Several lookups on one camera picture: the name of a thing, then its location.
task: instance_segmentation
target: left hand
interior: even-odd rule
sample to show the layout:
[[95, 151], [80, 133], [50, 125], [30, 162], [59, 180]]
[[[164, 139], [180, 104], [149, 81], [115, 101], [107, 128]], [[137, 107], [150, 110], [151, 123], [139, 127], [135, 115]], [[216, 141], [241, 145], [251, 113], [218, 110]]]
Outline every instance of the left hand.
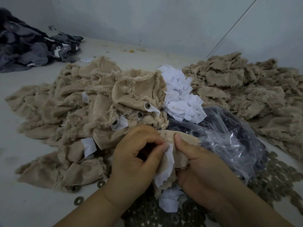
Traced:
[[[104, 188], [104, 195], [117, 207], [127, 209], [149, 187], [157, 167], [168, 149], [157, 130], [148, 125], [131, 129], [118, 143], [113, 154], [112, 175]], [[147, 143], [156, 147], [147, 160], [137, 158]]]

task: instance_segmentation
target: fingernail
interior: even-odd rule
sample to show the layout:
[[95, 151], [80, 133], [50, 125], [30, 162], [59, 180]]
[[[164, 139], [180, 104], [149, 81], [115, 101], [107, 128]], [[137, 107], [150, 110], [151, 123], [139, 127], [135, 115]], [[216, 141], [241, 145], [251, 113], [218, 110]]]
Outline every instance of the fingernail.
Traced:
[[165, 146], [162, 148], [162, 152], [166, 152], [169, 148], [169, 145], [165, 144]]
[[175, 133], [175, 140], [178, 142], [182, 141], [181, 135], [179, 135], [178, 133]]

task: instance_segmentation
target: white wall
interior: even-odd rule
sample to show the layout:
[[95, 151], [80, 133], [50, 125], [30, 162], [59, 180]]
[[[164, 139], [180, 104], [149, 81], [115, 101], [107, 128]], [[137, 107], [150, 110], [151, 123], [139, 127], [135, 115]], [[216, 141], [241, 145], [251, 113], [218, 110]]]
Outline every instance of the white wall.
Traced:
[[58, 25], [51, 0], [0, 0], [0, 7], [7, 8], [15, 17], [46, 33], [49, 25]]
[[259, 0], [212, 55], [234, 51], [250, 62], [275, 57], [303, 74], [303, 0]]
[[205, 58], [254, 0], [52, 0], [67, 33]]

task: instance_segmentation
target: dark clothing pile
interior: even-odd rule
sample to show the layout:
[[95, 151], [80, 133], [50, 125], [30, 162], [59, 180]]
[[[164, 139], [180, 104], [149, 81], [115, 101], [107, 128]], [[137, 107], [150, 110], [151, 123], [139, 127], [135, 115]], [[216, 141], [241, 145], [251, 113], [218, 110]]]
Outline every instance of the dark clothing pile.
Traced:
[[72, 55], [80, 50], [82, 40], [62, 32], [48, 37], [0, 8], [0, 73], [24, 71], [53, 60], [75, 62]]

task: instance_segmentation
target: hand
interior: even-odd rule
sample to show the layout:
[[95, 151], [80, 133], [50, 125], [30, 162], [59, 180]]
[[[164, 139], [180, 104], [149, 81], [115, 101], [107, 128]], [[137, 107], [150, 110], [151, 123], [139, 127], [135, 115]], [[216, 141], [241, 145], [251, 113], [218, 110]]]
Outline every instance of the hand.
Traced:
[[175, 145], [189, 159], [186, 170], [177, 173], [178, 184], [198, 204], [217, 211], [227, 202], [230, 192], [243, 187], [242, 182], [216, 154], [190, 145], [175, 134]]
[[[112, 204], [127, 209], [152, 182], [157, 167], [168, 149], [157, 130], [148, 125], [138, 125], [118, 143], [113, 154], [112, 175], [104, 186], [104, 195]], [[147, 160], [137, 158], [147, 143], [156, 147]]]

